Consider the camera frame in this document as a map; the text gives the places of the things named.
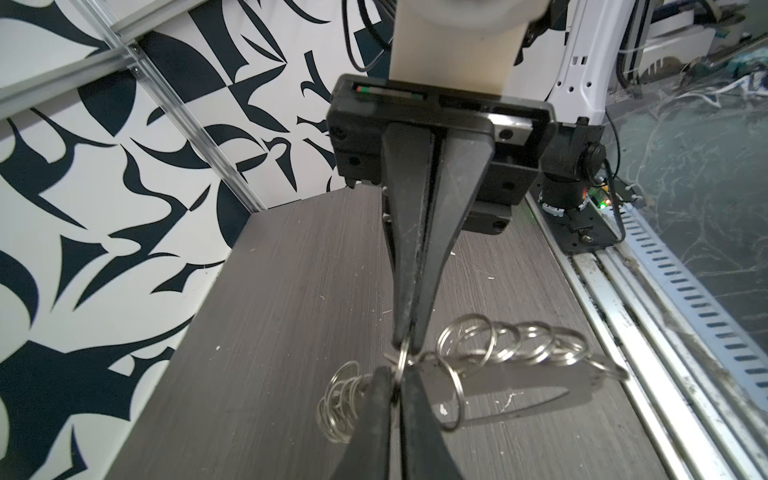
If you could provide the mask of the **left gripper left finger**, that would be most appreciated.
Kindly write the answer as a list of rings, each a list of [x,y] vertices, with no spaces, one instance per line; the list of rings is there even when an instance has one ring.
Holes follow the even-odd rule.
[[[331,479],[389,478],[392,396],[392,371],[378,367],[359,423]]]

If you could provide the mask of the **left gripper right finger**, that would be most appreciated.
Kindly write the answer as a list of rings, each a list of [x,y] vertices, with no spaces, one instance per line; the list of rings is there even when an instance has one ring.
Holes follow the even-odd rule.
[[[404,370],[400,385],[401,476],[405,480],[462,478],[442,436],[415,367]]]

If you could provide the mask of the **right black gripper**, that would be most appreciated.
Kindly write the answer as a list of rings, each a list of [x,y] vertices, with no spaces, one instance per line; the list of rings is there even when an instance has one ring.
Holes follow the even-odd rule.
[[[347,184],[384,183],[387,189],[392,345],[408,343],[416,354],[423,349],[459,233],[462,228],[503,232],[512,206],[541,172],[540,159],[557,131],[553,108],[541,101],[346,74],[334,87],[327,126]],[[437,138],[447,133],[434,169],[428,129]]]

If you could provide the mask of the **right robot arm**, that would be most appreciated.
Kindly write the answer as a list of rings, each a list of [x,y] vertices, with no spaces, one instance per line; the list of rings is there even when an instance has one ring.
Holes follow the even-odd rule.
[[[340,77],[327,114],[340,175],[382,190],[392,344],[421,350],[460,232],[497,234],[530,190],[574,251],[610,245],[585,215],[608,163],[608,84],[630,1],[400,1],[386,78]]]

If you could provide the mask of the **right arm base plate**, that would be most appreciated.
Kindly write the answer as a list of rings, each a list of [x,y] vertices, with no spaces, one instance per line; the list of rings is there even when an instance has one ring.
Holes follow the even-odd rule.
[[[538,202],[555,243],[568,256],[594,253],[622,242],[626,229],[621,215],[606,215],[589,198],[580,207],[561,209]]]

